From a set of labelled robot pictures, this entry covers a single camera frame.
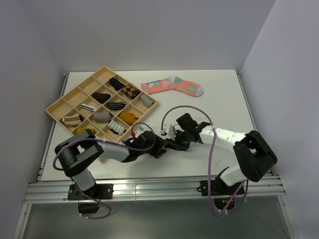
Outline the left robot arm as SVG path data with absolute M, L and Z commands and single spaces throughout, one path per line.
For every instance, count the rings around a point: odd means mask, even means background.
M 88 167 L 98 158 L 113 159 L 121 163 L 137 160 L 144 154 L 159 158 L 166 153 L 163 140 L 152 131 L 144 131 L 138 137 L 125 141 L 108 141 L 86 129 L 60 143 L 55 148 L 55 161 L 59 161 L 65 175 L 71 178 L 86 199 L 95 197 L 96 181 Z

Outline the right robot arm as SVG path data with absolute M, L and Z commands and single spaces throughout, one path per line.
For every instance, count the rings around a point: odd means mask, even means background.
M 278 162 L 277 156 L 261 134 L 214 128 L 208 122 L 198 124 L 185 113 L 176 120 L 180 130 L 174 130 L 172 142 L 177 149 L 187 151 L 190 144 L 214 144 L 235 154 L 237 164 L 223 169 L 216 180 L 216 190 L 227 194 L 236 183 L 250 180 L 258 182 Z

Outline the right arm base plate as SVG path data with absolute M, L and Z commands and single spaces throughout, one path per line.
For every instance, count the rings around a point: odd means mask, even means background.
M 211 195 L 212 196 L 231 196 L 237 188 L 240 186 L 240 182 L 227 186 L 222 180 L 211 180 Z M 196 188 L 197 192 L 202 196 L 208 196 L 208 183 L 207 180 L 201 180 L 200 186 Z

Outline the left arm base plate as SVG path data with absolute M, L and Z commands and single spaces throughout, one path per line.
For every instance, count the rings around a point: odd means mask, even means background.
M 113 184 L 96 184 L 92 188 L 83 191 L 89 197 L 97 200 L 112 199 L 113 196 Z M 67 199 L 70 201 L 87 200 L 78 190 L 75 184 L 71 184 Z

